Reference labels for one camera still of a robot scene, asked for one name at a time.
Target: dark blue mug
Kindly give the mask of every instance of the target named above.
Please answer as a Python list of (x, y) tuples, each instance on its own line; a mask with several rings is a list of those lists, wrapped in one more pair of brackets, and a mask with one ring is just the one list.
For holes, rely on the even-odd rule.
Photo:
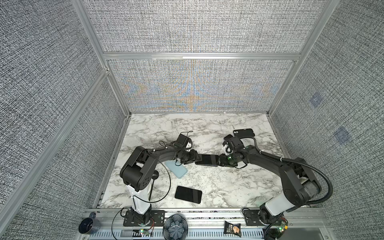
[(81, 221), (79, 225), (79, 233), (94, 234), (100, 229), (100, 222), (96, 219), (96, 212), (92, 212), (89, 217)]

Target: light blue phone case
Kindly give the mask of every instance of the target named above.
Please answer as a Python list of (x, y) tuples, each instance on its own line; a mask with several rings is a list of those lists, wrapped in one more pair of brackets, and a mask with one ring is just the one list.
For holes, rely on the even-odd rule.
[[(177, 160), (176, 164), (180, 165), (181, 163), (179, 160)], [(166, 161), (166, 166), (177, 178), (182, 178), (188, 172), (188, 170), (183, 165), (176, 166), (175, 160)]]

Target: gray marble vein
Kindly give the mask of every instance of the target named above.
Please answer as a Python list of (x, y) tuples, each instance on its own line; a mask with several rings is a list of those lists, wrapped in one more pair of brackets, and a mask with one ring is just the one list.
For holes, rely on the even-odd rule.
[[(243, 128), (253, 129), (260, 149), (282, 156), (265, 114), (134, 114), (100, 207), (121, 208), (132, 204), (119, 172), (135, 147), (159, 147), (159, 140), (171, 142), (180, 132), (193, 130), (188, 135), (193, 149), (202, 154), (221, 154), (223, 137)], [(195, 164), (185, 167), (188, 172), (182, 179), (170, 172), (171, 190), (164, 200), (152, 204), (153, 208), (258, 207), (281, 191), (280, 178), (256, 165), (249, 164), (244, 169)], [(160, 176), (154, 182), (152, 201), (162, 198), (169, 187), (163, 166), (158, 164), (156, 170)], [(201, 190), (201, 203), (175, 199), (178, 185)]]

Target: smartphone screen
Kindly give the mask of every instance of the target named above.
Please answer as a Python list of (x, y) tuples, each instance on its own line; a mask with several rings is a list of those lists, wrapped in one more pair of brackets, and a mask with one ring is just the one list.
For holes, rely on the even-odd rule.
[(197, 204), (201, 203), (201, 195), (203, 194), (202, 191), (188, 188), (188, 187), (182, 187), (177, 186), (175, 198), (180, 200), (185, 200), (188, 202), (194, 202)]
[(195, 162), (196, 165), (215, 166), (217, 167), (218, 155), (201, 154), (201, 161)]

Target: textured wall panel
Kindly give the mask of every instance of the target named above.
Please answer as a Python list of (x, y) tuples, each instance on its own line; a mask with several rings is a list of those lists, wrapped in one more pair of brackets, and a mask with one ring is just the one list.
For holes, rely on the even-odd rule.
[(326, 0), (84, 0), (104, 51), (300, 52)]
[(1, 207), (101, 66), (70, 0), (0, 6)]
[(105, 80), (1, 239), (73, 239), (96, 198), (124, 118)]
[(131, 111), (267, 111), (290, 60), (110, 60)]
[(323, 170), (339, 240), (383, 239), (384, 2), (342, 0), (272, 116), (292, 157)]

